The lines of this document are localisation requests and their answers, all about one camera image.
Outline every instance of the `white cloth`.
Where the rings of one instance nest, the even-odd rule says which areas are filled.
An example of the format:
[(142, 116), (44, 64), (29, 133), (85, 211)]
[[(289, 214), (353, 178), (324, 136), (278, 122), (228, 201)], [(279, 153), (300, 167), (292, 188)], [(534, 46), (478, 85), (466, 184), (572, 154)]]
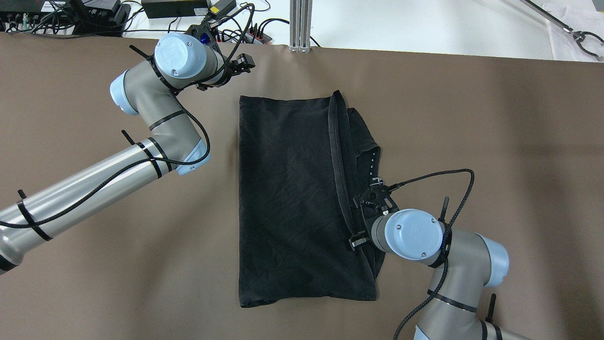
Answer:
[[(543, 9), (575, 31), (592, 32), (604, 39), (604, 14), (601, 12), (579, 10), (569, 5), (559, 4), (544, 4)], [(547, 20), (547, 31), (550, 36), (551, 52), (554, 60), (598, 62), (595, 57), (583, 52), (577, 46), (572, 34), (564, 32), (549, 20)], [(604, 47), (596, 38), (588, 36), (582, 44), (586, 50), (604, 56)]]

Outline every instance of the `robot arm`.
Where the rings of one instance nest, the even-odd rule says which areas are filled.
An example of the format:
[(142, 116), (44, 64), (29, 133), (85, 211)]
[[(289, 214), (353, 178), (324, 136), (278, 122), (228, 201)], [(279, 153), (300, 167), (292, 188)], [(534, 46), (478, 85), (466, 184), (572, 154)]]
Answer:
[(193, 83), (221, 86), (254, 64), (242, 54), (224, 65), (217, 46), (194, 33), (164, 36), (153, 56), (111, 84), (114, 102), (140, 115), (151, 137), (31, 197), (21, 192), (18, 204), (0, 211), (0, 275), (20, 265), (29, 250), (171, 170), (184, 175), (208, 161), (204, 139), (175, 96)]
[[(382, 251), (436, 267), (432, 294), (441, 280), (444, 224), (431, 214), (404, 209), (373, 223), (371, 240)], [(455, 228), (447, 255), (448, 274), (435, 298), (423, 309), (414, 340), (527, 340), (476, 317), (483, 287), (503, 282), (509, 268), (506, 249), (482, 235)]]

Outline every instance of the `metal frame post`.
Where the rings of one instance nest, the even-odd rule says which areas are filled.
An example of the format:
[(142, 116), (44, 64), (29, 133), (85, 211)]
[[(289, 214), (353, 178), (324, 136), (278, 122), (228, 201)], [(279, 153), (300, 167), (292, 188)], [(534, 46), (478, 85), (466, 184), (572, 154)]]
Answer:
[(312, 0), (291, 0), (289, 7), (289, 50), (310, 52)]

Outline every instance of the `folded black shirt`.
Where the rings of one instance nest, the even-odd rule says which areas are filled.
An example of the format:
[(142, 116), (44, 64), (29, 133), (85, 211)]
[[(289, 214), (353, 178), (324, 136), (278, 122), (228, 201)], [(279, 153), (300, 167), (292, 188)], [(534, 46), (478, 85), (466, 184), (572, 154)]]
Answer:
[(365, 230), (353, 197), (378, 175), (380, 148), (361, 115), (339, 91), (242, 96), (239, 124), (241, 307), (309, 296), (375, 300), (384, 253), (345, 246)]

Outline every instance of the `wire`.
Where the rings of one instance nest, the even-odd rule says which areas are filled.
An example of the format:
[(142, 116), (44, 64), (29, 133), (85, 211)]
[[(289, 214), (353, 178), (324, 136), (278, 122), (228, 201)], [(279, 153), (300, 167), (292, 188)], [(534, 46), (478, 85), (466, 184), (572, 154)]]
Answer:
[(223, 42), (225, 41), (224, 40), (225, 36), (229, 37), (229, 40), (232, 39), (234, 42), (241, 35), (241, 33), (238, 33), (237, 31), (233, 31), (233, 30), (229, 30), (229, 29), (224, 29), (224, 30), (220, 31), (219, 33), (222, 35)]
[(204, 135), (204, 139), (205, 139), (205, 144), (207, 145), (207, 149), (205, 151), (205, 154), (203, 154), (197, 160), (193, 160), (191, 162), (182, 162), (182, 161), (173, 160), (173, 159), (166, 159), (166, 158), (162, 158), (162, 157), (152, 157), (152, 158), (148, 157), (148, 158), (145, 158), (145, 159), (137, 160), (136, 162), (133, 162), (133, 163), (128, 164), (125, 167), (121, 168), (116, 173), (114, 173), (109, 178), (107, 178), (105, 181), (103, 181), (101, 184), (99, 184), (91, 192), (89, 192), (84, 197), (82, 197), (81, 199), (79, 199), (77, 202), (73, 203), (72, 205), (68, 206), (67, 208), (65, 208), (64, 210), (60, 211), (59, 213), (57, 213), (57, 214), (55, 214), (53, 216), (45, 218), (44, 220), (41, 220), (41, 221), (37, 221), (33, 225), (32, 224), (7, 223), (7, 222), (4, 222), (4, 221), (0, 221), (0, 226), (10, 227), (10, 228), (14, 228), (14, 229), (27, 229), (27, 228), (30, 228), (32, 226), (41, 226), (41, 225), (46, 224), (48, 222), (54, 221), (57, 218), (60, 218), (61, 216), (64, 216), (65, 214), (69, 213), (70, 211), (73, 211), (75, 208), (77, 208), (78, 206), (80, 206), (82, 203), (84, 203), (85, 201), (89, 200), (92, 196), (94, 196), (96, 193), (98, 193), (107, 184), (109, 184), (109, 182), (111, 182), (112, 180), (116, 179), (119, 175), (123, 174), (124, 172), (128, 171), (129, 169), (134, 168), (137, 165), (140, 165), (140, 164), (143, 164), (143, 163), (146, 163), (146, 162), (161, 161), (161, 162), (172, 163), (172, 164), (177, 164), (177, 165), (193, 165), (195, 163), (199, 163), (202, 160), (206, 159), (208, 157), (208, 155), (210, 154), (210, 137), (208, 136), (208, 133), (207, 133), (205, 127), (203, 126), (203, 124), (201, 124), (201, 122), (194, 115), (192, 115), (191, 112), (189, 112), (186, 108), (184, 108), (184, 106), (182, 106), (182, 104), (178, 101), (178, 99), (176, 98), (176, 96), (174, 94), (170, 93), (170, 97), (172, 97), (172, 99), (176, 102), (176, 104), (178, 104), (178, 106), (180, 106), (181, 110), (184, 113), (186, 113), (186, 115), (189, 116), (189, 118), (191, 118), (191, 120), (194, 121), (194, 123), (197, 124), (197, 126), (199, 127), (199, 129), (202, 131), (202, 134)]
[(172, 28), (172, 24), (174, 24), (180, 17), (174, 18), (174, 20), (170, 21), (170, 25), (168, 25), (168, 33), (170, 33), (170, 29)]
[[(428, 177), (433, 177), (433, 176), (438, 176), (438, 175), (446, 175), (446, 174), (458, 174), (460, 172), (468, 172), (468, 173), (470, 173), (470, 182), (469, 182), (469, 184), (467, 186), (467, 190), (466, 190), (465, 195), (463, 196), (463, 198), (461, 199), (461, 202), (460, 202), (459, 206), (457, 207), (457, 210), (455, 211), (455, 213), (453, 214), (453, 216), (451, 217), (451, 219), (449, 220), (449, 222), (445, 224), (445, 232), (443, 233), (443, 242), (442, 242), (442, 245), (441, 245), (441, 248), (440, 248), (441, 252), (443, 252), (443, 251), (446, 250), (447, 244), (446, 244), (445, 241), (449, 238), (449, 236), (451, 234), (451, 228), (453, 227), (453, 223), (455, 223), (455, 220), (459, 216), (461, 210), (463, 209), (463, 206), (466, 204), (467, 198), (470, 196), (470, 193), (472, 192), (472, 188), (474, 187), (474, 171), (472, 171), (471, 169), (458, 169), (458, 170), (447, 170), (447, 171), (434, 172), (432, 174), (424, 175), (424, 176), (417, 177), (417, 178), (414, 178), (414, 179), (411, 179), (411, 180), (407, 180), (407, 181), (403, 181), (403, 182), (397, 183), (395, 185), (389, 186), (388, 189), (387, 189), (389, 192), (393, 192), (394, 190), (399, 189), (400, 187), (402, 187), (404, 185), (407, 185), (409, 183), (413, 183), (415, 181), (423, 180), (423, 179), (426, 179)], [(430, 303), (430, 301), (432, 301), (436, 297), (436, 295), (439, 293), (440, 289), (442, 288), (443, 284), (445, 283), (445, 279), (447, 277), (447, 273), (448, 272), (449, 272), (449, 259), (445, 258), (445, 261), (443, 262), (443, 274), (440, 277), (440, 281), (436, 285), (436, 288), (434, 288), (434, 290), (427, 297), (427, 299), (425, 299), (415, 309), (413, 309), (411, 312), (409, 312), (409, 314), (407, 314), (407, 316), (405, 317), (405, 319), (403, 319), (403, 321), (401, 321), (401, 323), (399, 324), (398, 328), (394, 332), (393, 340), (398, 340), (400, 332), (402, 331), (402, 329), (405, 326), (405, 324), (407, 324), (407, 322), (409, 322), (409, 320), (415, 314), (417, 314), (420, 310), (422, 310), (424, 307), (426, 307)]]
[(8, 33), (8, 34), (15, 34), (15, 33), (21, 33), (21, 32), (29, 32), (29, 31), (31, 31), (31, 32), (35, 32), (35, 31), (37, 31), (38, 29), (40, 29), (40, 27), (42, 26), (42, 24), (44, 24), (44, 22), (45, 22), (45, 21), (46, 21), (48, 18), (50, 18), (50, 17), (53, 17), (53, 18), (54, 18), (54, 15), (56, 15), (58, 12), (62, 11), (62, 10), (63, 10), (63, 8), (64, 8), (65, 6), (67, 6), (68, 4), (69, 4), (68, 2), (65, 2), (65, 4), (64, 4), (64, 5), (59, 6), (59, 8), (57, 8), (57, 9), (55, 9), (54, 11), (52, 11), (52, 12), (48, 13), (47, 15), (43, 16), (43, 17), (40, 19), (40, 22), (39, 22), (39, 23), (38, 23), (38, 24), (37, 24), (35, 27), (33, 27), (33, 28), (30, 28), (30, 29), (28, 29), (28, 30), (16, 30), (16, 31), (11, 31), (11, 32), (8, 32), (8, 31), (7, 31), (7, 33)]
[[(55, 3), (55, 2), (53, 2), (53, 1), (51, 1), (50, 3), (51, 3), (51, 4), (53, 4), (53, 5), (58, 6), (58, 4), (56, 4), (56, 3)], [(89, 25), (93, 25), (93, 26), (96, 26), (96, 27), (102, 27), (102, 28), (117, 28), (117, 27), (122, 27), (122, 26), (123, 26), (125, 23), (127, 23), (127, 22), (129, 22), (129, 21), (133, 20), (133, 19), (134, 19), (134, 17), (135, 17), (137, 14), (139, 14), (139, 13), (141, 13), (141, 12), (144, 12), (144, 11), (145, 11), (145, 9), (144, 9), (144, 8), (139, 8), (139, 9), (138, 9), (136, 12), (134, 12), (134, 13), (132, 14), (132, 16), (131, 16), (130, 18), (128, 18), (127, 20), (125, 20), (125, 21), (124, 21), (124, 22), (122, 22), (121, 24), (112, 25), (112, 26), (105, 26), (105, 25), (98, 24), (98, 23), (96, 23), (96, 22), (92, 22), (92, 21), (84, 20), (84, 19), (80, 18), (79, 16), (74, 15), (74, 14), (72, 14), (72, 13), (70, 13), (70, 12), (67, 12), (67, 11), (64, 11), (64, 13), (65, 13), (66, 15), (68, 15), (68, 16), (70, 16), (70, 17), (72, 17), (72, 18), (77, 19), (77, 20), (78, 20), (78, 21), (80, 21), (80, 22), (85, 22), (85, 23), (87, 23), (87, 24), (89, 24)]]
[(259, 35), (258, 34), (258, 24), (254, 25), (254, 31), (253, 31), (253, 34), (252, 34), (252, 42), (250, 42), (250, 44), (254, 43), (254, 41), (256, 40), (256, 35)]
[[(285, 19), (280, 19), (280, 18), (270, 18), (270, 19), (264, 20), (263, 22), (261, 22), (261, 23), (260, 23), (260, 26), (259, 26), (259, 29), (260, 29), (260, 37), (261, 37), (261, 38), (264, 36), (264, 30), (265, 30), (266, 26), (267, 26), (269, 23), (273, 22), (273, 21), (283, 22), (283, 23), (285, 23), (285, 24), (288, 24), (288, 25), (289, 25), (289, 21), (287, 21), (287, 20), (285, 20)], [(321, 47), (321, 46), (319, 45), (319, 43), (318, 43), (318, 42), (315, 40), (315, 38), (313, 38), (312, 36), (310, 36), (310, 40), (312, 40), (312, 41), (315, 43), (315, 45), (317, 45), (317, 47)]]
[(137, 14), (139, 14), (141, 12), (144, 12), (144, 11), (145, 11), (145, 9), (141, 7), (141, 8), (138, 9), (138, 11), (134, 12), (134, 14), (132, 15), (132, 17), (129, 19), (130, 20), (130, 24), (128, 24), (128, 27), (126, 27), (126, 29), (124, 29), (124, 31), (128, 31), (132, 27), (132, 24), (134, 24), (134, 20), (133, 20), (134, 17)]
[[(268, 5), (268, 8), (263, 9), (263, 10), (255, 10), (256, 12), (266, 12), (266, 11), (269, 11), (271, 9), (271, 3), (268, 2), (268, 0), (262, 0), (262, 1), (264, 1)], [(248, 4), (249, 4), (249, 2), (245, 1), (245, 2), (242, 2), (239, 6), (240, 7), (245, 7)]]
[[(129, 33), (129, 32), (165, 32), (166, 30), (123, 30), (123, 31), (101, 31), (101, 32), (96, 32), (96, 33), (90, 33), (90, 34), (80, 34), (77, 36), (52, 36), (49, 34), (40, 34), (40, 33), (32, 33), (32, 32), (24, 32), (27, 34), (31, 34), (33, 36), (38, 36), (40, 38), (48, 38), (48, 39), (79, 39), (79, 38), (86, 38), (86, 37), (91, 37), (91, 36), (101, 36), (101, 34), (103, 33)], [(185, 31), (182, 30), (172, 30), (172, 32), (181, 32), (184, 33)]]
[(231, 20), (233, 20), (235, 22), (235, 24), (237, 25), (237, 28), (239, 28), (240, 31), (243, 31), (243, 29), (241, 28), (241, 25), (239, 24), (239, 22), (237, 20), (235, 20), (235, 18), (231, 18)]
[[(249, 10), (250, 10), (250, 16), (248, 18), (248, 22), (247, 22), (246, 27), (245, 27), (245, 30), (247, 31), (249, 29), (249, 26), (251, 25), (252, 17), (254, 16), (254, 4), (248, 4), (245, 7), (240, 8), (238, 11), (236, 11), (235, 13), (233, 13), (230, 16), (230, 18), (226, 18), (226, 20), (231, 19), (233, 16), (239, 14), (242, 10), (244, 10), (246, 8), (249, 8)], [(132, 31), (165, 31), (165, 30), (132, 30)], [(45, 38), (52, 38), (52, 39), (76, 39), (76, 38), (82, 38), (84, 36), (93, 36), (93, 35), (96, 35), (96, 34), (85, 34), (85, 35), (82, 35), (82, 36), (71, 36), (71, 37), (65, 37), (65, 38), (58, 38), (58, 37), (51, 37), (51, 36), (43, 36), (43, 35), (40, 35), (40, 34), (31, 33), (31, 32), (28, 32), (28, 33), (32, 34), (32, 35), (35, 35), (35, 36), (40, 36), (40, 37), (45, 37)], [(226, 60), (231, 60), (231, 58), (233, 58), (233, 56), (235, 55), (235, 52), (237, 51), (237, 48), (239, 47), (239, 45), (243, 41), (242, 40), (243, 39), (243, 34), (244, 33), (242, 32), (242, 35), (240, 36), (240, 39), (237, 41), (236, 45), (233, 47), (233, 50), (231, 51), (230, 55), (225, 59), (225, 62), (223, 63), (223, 65), (212, 76), (208, 77), (207, 80), (212, 79), (213, 77), (215, 77), (216, 75), (218, 75), (220, 72), (222, 72), (222, 70), (224, 70), (224, 68), (227, 65)], [(162, 157), (152, 157), (152, 158), (148, 157), (148, 158), (145, 158), (145, 159), (141, 159), (139, 161), (133, 162), (133, 163), (131, 163), (131, 164), (123, 167), (122, 169), (120, 169), (119, 171), (117, 171), (116, 173), (114, 173), (113, 175), (111, 175), (109, 178), (107, 178), (105, 181), (103, 181), (102, 183), (100, 183), (95, 189), (93, 189), (91, 192), (89, 192), (84, 197), (82, 197), (81, 199), (79, 199), (77, 202), (73, 203), (69, 207), (65, 208), (64, 210), (60, 211), (59, 213), (57, 213), (57, 214), (55, 214), (53, 216), (45, 218), (44, 220), (41, 220), (41, 221), (37, 221), (33, 225), (31, 225), (31, 224), (16, 224), (16, 223), (8, 223), (8, 222), (0, 221), (0, 226), (17, 228), (17, 229), (26, 229), (26, 228), (30, 228), (32, 226), (41, 226), (41, 225), (46, 224), (48, 222), (54, 221), (57, 218), (60, 218), (61, 216), (64, 216), (65, 214), (69, 213), (73, 209), (77, 208), (78, 206), (80, 206), (85, 201), (89, 200), (93, 195), (95, 195), (97, 192), (99, 192), (101, 189), (103, 189), (107, 184), (109, 184), (109, 182), (111, 182), (112, 180), (114, 180), (119, 175), (123, 174), (124, 172), (126, 172), (127, 170), (133, 168), (134, 166), (143, 164), (145, 162), (161, 161), (161, 162), (166, 162), (166, 163), (171, 163), (171, 164), (176, 164), (176, 165), (193, 165), (193, 164), (199, 163), (202, 160), (206, 159), (208, 157), (208, 155), (210, 154), (210, 137), (208, 136), (208, 133), (207, 133), (206, 129), (204, 128), (203, 124), (201, 124), (201, 122), (194, 115), (191, 114), (191, 112), (189, 112), (184, 106), (182, 106), (182, 104), (180, 103), (180, 101), (176, 98), (175, 94), (170, 93), (170, 97), (176, 102), (176, 104), (180, 107), (180, 109), (184, 113), (186, 113), (189, 116), (189, 118), (192, 121), (194, 121), (195, 124), (197, 124), (197, 126), (199, 127), (199, 129), (202, 131), (202, 133), (204, 135), (205, 143), (207, 145), (207, 149), (205, 151), (205, 154), (203, 154), (197, 160), (193, 160), (193, 161), (190, 161), (190, 162), (182, 162), (182, 161), (173, 160), (173, 159), (166, 159), (166, 158), (162, 158)]]
[(241, 43), (245, 40), (245, 32), (247, 32), (249, 30), (249, 26), (252, 24), (252, 18), (254, 17), (255, 6), (254, 6), (254, 4), (247, 4), (247, 5), (245, 5), (245, 7), (242, 7), (240, 9), (238, 9), (237, 11), (235, 11), (235, 13), (233, 13), (230, 16), (225, 17), (225, 18), (223, 18), (222, 20), (219, 21), (218, 25), (220, 25), (220, 24), (222, 24), (222, 23), (224, 23), (226, 21), (229, 21), (230, 19), (232, 19), (233, 17), (235, 17), (235, 15), (238, 15), (239, 13), (241, 13), (244, 9), (246, 9), (248, 7), (249, 7), (249, 18), (248, 18), (248, 22), (245, 24), (245, 31), (241, 32), (241, 35), (239, 36), (239, 40), (237, 40), (237, 42), (235, 43), (235, 46), (233, 47), (233, 50), (228, 55), (228, 57), (226, 57), (226, 58), (223, 57), (222, 66), (219, 67), (218, 70), (216, 70), (216, 72), (214, 72), (212, 75), (208, 76), (207, 78), (199, 80), (199, 81), (197, 81), (195, 83), (191, 83), (191, 84), (185, 86), (184, 88), (187, 88), (187, 87), (189, 87), (189, 86), (191, 86), (193, 84), (196, 84), (196, 83), (205, 83), (208, 80), (216, 77), (218, 74), (220, 74), (220, 72), (222, 72), (225, 69), (225, 67), (227, 67), (228, 61), (233, 58), (233, 56), (237, 52), (237, 49), (239, 48), (239, 45), (241, 45)]

